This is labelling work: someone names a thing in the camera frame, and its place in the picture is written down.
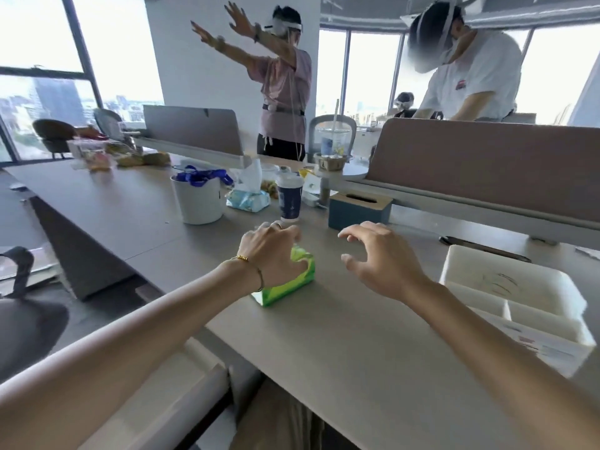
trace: smartphone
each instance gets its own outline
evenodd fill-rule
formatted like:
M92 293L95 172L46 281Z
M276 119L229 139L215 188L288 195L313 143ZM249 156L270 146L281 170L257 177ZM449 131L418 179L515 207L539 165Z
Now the smartphone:
M502 251L501 249L480 245L478 243L469 242L456 237L440 237L440 241L447 246L464 246L466 248L478 249L480 251L485 251L486 253L497 254L498 256L510 257L512 259L521 260L522 262L531 263L531 259L529 257L521 256L520 254L515 254L514 252Z

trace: belt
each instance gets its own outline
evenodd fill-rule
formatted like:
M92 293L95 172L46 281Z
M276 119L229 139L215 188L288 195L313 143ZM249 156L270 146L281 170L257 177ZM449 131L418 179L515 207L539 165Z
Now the belt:
M280 105L263 104L263 110L268 110L269 112L291 113L293 115L304 117L304 110L294 110L288 107L281 107Z

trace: pink shirt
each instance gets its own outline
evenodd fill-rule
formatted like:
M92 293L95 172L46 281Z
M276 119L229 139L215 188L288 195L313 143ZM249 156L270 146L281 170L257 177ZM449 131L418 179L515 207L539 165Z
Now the pink shirt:
M263 84L261 93L265 104L305 110L310 97L313 76L310 55L296 49L296 69L280 58L261 57L248 75ZM304 143L306 120L300 115L263 110L260 116L260 134L289 142Z

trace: green tissue pack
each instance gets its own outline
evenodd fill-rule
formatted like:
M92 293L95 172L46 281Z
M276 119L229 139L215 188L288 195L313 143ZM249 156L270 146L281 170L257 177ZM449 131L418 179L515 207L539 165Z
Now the green tissue pack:
M292 279L290 282L283 284L283 286L264 288L260 292L252 292L254 299L259 302L261 306L270 306L280 298L294 292L296 289L303 287L305 284L310 283L314 279L314 257L305 249L294 245L292 247L292 253L290 258L296 262L298 260L307 259L308 269L298 276L296 279Z

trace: gray partition panel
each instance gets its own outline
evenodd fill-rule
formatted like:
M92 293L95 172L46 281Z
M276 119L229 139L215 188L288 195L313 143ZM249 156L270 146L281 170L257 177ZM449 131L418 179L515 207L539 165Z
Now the gray partition panel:
M600 129L392 119L366 179L600 222Z
M148 137L242 156L238 120L231 109L145 105Z

